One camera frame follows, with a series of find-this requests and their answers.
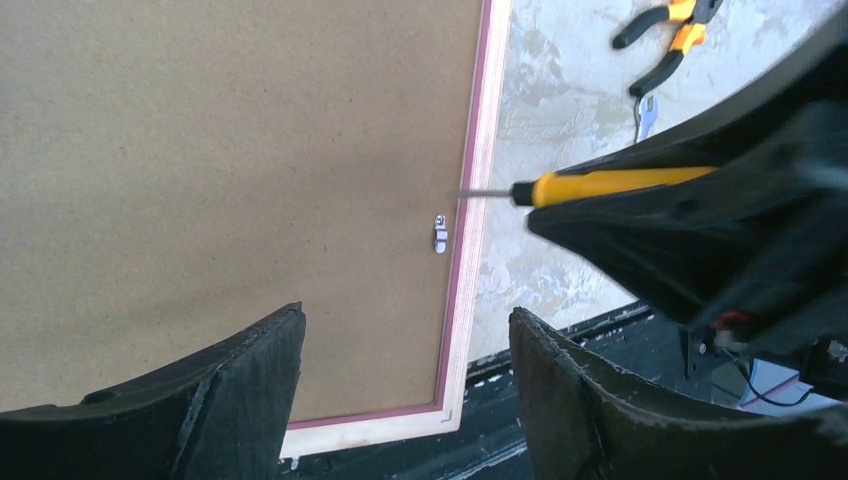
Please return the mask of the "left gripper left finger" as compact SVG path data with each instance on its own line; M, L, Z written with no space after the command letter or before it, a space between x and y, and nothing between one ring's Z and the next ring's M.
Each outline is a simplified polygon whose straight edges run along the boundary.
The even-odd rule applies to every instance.
M306 317L286 305L235 335L73 406L1 416L5 479L272 479Z

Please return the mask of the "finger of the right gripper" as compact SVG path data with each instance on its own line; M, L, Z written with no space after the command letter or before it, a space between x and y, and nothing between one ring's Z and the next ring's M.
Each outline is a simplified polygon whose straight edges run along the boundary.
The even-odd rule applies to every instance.
M536 210L527 225L691 329L847 328L847 193L832 185L702 179Z
M847 9L742 90L638 145L556 173L715 167L710 180L847 183Z

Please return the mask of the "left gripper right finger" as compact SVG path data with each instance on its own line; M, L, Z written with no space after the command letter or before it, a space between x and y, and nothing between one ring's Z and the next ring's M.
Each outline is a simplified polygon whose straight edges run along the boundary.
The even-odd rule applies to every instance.
M843 479L847 408L768 417L651 383L533 313L509 317L512 368L538 479Z

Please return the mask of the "yellow handled screwdriver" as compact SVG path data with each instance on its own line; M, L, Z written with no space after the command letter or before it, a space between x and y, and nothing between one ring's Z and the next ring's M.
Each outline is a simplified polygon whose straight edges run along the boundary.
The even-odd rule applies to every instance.
M546 173L533 181L519 181L508 189L462 190L458 198L509 198L519 207L546 208L584 198L613 195L684 183L716 170L680 167L593 171L586 174Z

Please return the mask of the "pink picture frame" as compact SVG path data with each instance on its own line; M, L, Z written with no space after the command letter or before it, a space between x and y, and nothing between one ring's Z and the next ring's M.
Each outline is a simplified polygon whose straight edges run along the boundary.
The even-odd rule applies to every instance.
M299 302L287 454L459 426L507 1L5 1L1 407ZM434 219L449 240L433 248Z

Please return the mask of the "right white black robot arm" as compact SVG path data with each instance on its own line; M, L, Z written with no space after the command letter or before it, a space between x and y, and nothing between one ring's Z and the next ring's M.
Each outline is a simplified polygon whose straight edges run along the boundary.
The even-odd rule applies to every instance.
M703 167L532 211L528 229L681 329L798 360L847 330L847 10L770 71L652 139L567 169Z

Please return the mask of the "silver combination wrench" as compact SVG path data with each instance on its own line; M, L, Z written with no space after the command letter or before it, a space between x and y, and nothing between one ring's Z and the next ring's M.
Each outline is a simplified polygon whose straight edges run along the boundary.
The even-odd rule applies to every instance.
M634 107L636 122L635 143L640 143L648 138L658 118L659 103L653 95L640 97Z

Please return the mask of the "metal frame retaining clip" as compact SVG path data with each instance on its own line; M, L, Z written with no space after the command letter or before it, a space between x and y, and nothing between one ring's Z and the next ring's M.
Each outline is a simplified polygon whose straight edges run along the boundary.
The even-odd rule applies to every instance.
M434 219L433 248L437 254L444 254L447 250L449 232L447 219L444 214L438 214Z

